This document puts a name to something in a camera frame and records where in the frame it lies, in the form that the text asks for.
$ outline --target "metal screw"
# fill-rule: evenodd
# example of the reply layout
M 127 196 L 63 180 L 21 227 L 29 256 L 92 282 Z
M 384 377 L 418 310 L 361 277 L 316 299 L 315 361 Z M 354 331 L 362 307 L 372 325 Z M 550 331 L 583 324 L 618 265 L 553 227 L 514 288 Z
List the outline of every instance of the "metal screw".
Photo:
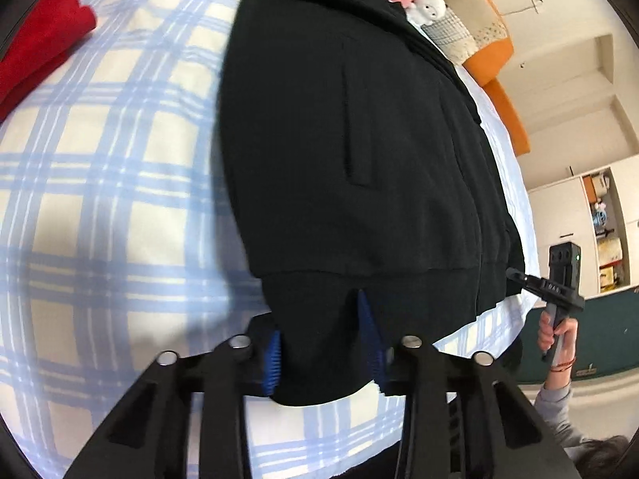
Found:
M 492 365 L 494 362 L 494 356 L 490 353 L 487 353 L 486 351 L 476 352 L 473 358 L 475 359 L 475 362 L 483 366 Z
M 229 340 L 229 345 L 233 349 L 242 349 L 250 345 L 250 338 L 246 335 L 235 335 L 235 337 Z
M 401 339 L 401 345 L 409 349 L 417 349 L 422 347 L 422 339 L 415 335 L 407 335 Z
M 178 361 L 178 358 L 175 351 L 164 351 L 158 355 L 156 362 L 160 365 L 173 365 Z

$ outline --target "white cabinet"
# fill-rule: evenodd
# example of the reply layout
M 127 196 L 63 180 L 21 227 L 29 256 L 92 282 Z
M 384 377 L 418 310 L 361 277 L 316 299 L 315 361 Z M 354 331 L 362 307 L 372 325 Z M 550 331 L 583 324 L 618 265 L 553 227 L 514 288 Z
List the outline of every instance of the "white cabinet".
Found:
M 568 241 L 581 247 L 579 294 L 599 294 L 597 240 L 581 177 L 532 191 L 529 194 L 542 277 L 548 277 L 548 250 Z
M 639 220 L 625 225 L 625 238 L 628 244 L 629 281 L 632 286 L 639 286 Z
M 610 171 L 617 186 L 624 223 L 639 222 L 639 155 L 615 162 Z
M 631 156 L 610 166 L 625 224 L 628 246 L 629 283 L 639 285 L 639 156 Z
M 571 241 L 574 236 L 592 231 L 592 216 L 581 178 L 535 190 L 528 196 L 538 244 Z

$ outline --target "bed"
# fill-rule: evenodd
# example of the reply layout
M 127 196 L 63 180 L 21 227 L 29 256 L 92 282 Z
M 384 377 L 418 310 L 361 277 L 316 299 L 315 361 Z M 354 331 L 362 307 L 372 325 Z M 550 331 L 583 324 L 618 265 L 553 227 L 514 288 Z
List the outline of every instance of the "bed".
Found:
M 63 476 L 158 352 L 206 352 L 266 311 L 212 134 L 239 0 L 82 1 L 97 29 L 0 126 L 0 412 L 44 479 Z M 526 271 L 538 274 L 508 132 L 459 76 L 477 101 Z M 534 303 L 509 297 L 438 348 L 500 355 Z M 256 479 L 328 479 L 401 434 L 403 399 L 373 384 L 322 406 L 246 403 Z

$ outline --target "dark green wall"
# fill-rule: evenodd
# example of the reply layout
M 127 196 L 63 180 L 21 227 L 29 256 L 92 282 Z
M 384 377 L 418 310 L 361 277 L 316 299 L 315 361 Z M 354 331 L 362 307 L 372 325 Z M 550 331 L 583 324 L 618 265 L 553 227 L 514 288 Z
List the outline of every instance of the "dark green wall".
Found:
M 541 312 L 541 309 L 532 310 L 522 331 L 523 361 L 518 373 L 522 384 L 541 383 L 548 372 L 537 348 Z M 588 377 L 592 378 L 639 367 L 639 294 L 634 290 L 586 301 L 583 313 L 577 318 L 575 371 L 592 364 L 597 369 L 596 374 Z

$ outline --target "hoodie pocket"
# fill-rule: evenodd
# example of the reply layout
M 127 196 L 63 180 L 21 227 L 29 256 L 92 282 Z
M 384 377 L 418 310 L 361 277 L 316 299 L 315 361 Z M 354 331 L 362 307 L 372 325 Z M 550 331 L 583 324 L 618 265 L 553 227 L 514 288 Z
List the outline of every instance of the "hoodie pocket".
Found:
M 373 117 L 370 88 L 362 62 L 362 46 L 343 37 L 342 76 L 344 82 L 344 169 L 353 185 L 373 183 Z

